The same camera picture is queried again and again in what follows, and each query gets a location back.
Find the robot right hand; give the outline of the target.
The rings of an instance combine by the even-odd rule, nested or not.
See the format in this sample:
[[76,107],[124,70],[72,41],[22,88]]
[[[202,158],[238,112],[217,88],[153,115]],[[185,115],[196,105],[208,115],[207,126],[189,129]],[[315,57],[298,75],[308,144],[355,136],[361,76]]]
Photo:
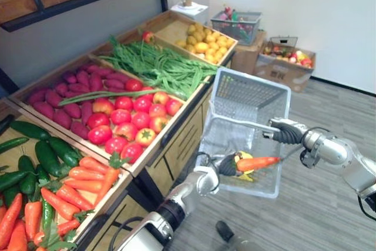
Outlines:
[[300,144],[304,134],[308,131],[305,124],[286,119],[273,118],[268,122],[269,126],[278,129],[278,132],[263,132],[263,137],[285,144]]

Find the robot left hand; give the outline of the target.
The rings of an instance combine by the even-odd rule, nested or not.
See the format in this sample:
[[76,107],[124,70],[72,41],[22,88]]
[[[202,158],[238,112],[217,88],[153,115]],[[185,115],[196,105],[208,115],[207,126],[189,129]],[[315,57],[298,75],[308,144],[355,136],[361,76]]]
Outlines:
[[237,169],[237,161],[241,159],[239,152],[227,155],[219,164],[219,174],[224,176],[240,176],[243,173]]

